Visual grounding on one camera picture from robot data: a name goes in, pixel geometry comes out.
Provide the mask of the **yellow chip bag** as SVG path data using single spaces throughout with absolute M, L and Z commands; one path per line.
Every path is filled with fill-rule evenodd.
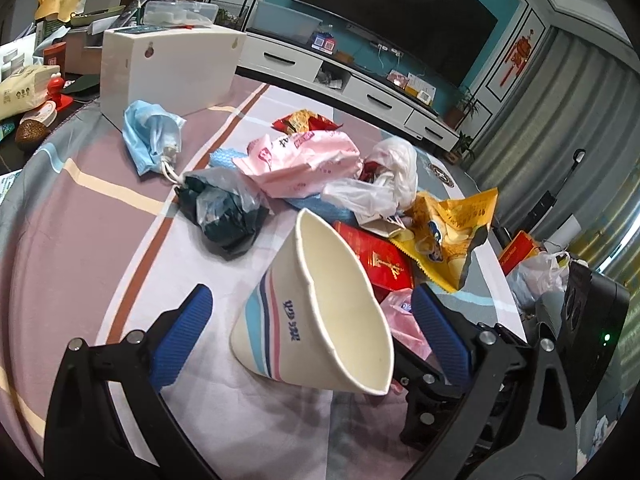
M 408 215 L 408 229 L 390 242 L 412 259 L 423 273 L 446 292 L 465 284 L 472 251 L 483 245 L 498 202 L 498 190 L 462 200 L 438 200 L 429 192 L 416 194 Z

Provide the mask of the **white paper cup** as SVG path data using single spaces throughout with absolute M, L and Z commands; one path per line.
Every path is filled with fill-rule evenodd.
M 393 339 L 367 273 L 344 238 L 308 209 L 246 300 L 230 346 L 247 370 L 275 382 L 390 391 Z

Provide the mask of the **small pink plastic bag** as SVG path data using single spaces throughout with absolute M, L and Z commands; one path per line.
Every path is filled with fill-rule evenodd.
M 432 350 L 413 316 L 411 296 L 411 288 L 394 290 L 382 301 L 381 308 L 392 336 L 419 358 L 426 360 Z

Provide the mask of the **red cigarette box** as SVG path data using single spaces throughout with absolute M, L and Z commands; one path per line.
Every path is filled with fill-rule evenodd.
M 413 289 L 412 264 L 393 243 L 341 221 L 332 226 L 358 256 L 379 302 L 391 292 Z

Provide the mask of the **translucent white plastic bag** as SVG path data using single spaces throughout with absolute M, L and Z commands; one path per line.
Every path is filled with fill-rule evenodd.
M 360 178 L 341 178 L 322 188 L 320 197 L 352 212 L 359 223 L 387 220 L 410 208 L 418 192 L 418 153 L 393 136 L 372 148 Z

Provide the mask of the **light blue crumpled mask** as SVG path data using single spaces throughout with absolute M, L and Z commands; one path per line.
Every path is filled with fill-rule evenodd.
M 176 163 L 182 151 L 185 124 L 184 118 L 169 113 L 160 104 L 137 100 L 126 108 L 122 138 L 140 177 L 155 172 L 172 183 L 181 182 Z

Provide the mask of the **pink plastic package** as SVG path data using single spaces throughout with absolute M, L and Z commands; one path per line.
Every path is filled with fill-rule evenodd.
M 232 162 L 271 198 L 319 194 L 334 180 L 356 178 L 362 159 L 356 144 L 341 131 L 316 130 L 250 142 L 247 155 Z

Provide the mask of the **red yellow snack wrapper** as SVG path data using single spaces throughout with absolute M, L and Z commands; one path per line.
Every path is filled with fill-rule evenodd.
M 272 128 L 292 136 L 295 133 L 309 131 L 335 131 L 341 128 L 341 125 L 311 110 L 296 110 L 288 116 L 277 119 L 272 123 Z

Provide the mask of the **brown pine cone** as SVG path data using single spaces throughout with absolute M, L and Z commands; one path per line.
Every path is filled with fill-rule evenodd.
M 25 119 L 15 131 L 15 145 L 23 153 L 32 153 L 50 136 L 51 130 L 35 119 Z

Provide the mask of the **white storage box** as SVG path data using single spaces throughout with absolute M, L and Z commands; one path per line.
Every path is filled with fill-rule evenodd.
M 180 116 L 219 104 L 229 93 L 245 39 L 244 32 L 217 25 L 107 30 L 101 54 L 101 113 L 122 128 L 126 108 L 137 100 Z

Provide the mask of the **red toy figure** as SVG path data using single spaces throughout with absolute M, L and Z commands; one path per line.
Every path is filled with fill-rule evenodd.
M 53 74 L 47 85 L 48 100 L 55 104 L 55 109 L 58 112 L 66 110 L 66 108 L 69 108 L 74 102 L 71 96 L 66 96 L 66 94 L 63 93 L 64 87 L 65 79 L 62 75 L 60 73 Z

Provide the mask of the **beige printed paper bag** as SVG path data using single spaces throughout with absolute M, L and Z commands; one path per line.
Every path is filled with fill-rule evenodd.
M 59 71 L 58 65 L 29 65 L 2 81 L 0 120 L 29 112 L 46 102 L 49 81 Z

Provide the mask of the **white TV cabinet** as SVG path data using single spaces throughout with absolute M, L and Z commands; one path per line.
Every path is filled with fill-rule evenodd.
M 426 106 L 313 50 L 248 32 L 236 72 L 295 91 L 389 133 L 450 151 L 459 136 Z

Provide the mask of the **clear plastic container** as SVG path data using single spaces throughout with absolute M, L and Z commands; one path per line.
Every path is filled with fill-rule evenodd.
M 160 27 L 210 27 L 215 24 L 219 6 L 193 0 L 150 1 L 144 8 L 142 23 Z

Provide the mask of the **large wall television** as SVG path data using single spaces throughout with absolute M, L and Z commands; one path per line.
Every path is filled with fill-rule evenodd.
M 498 23 L 480 0 L 296 1 L 386 40 L 457 86 Z

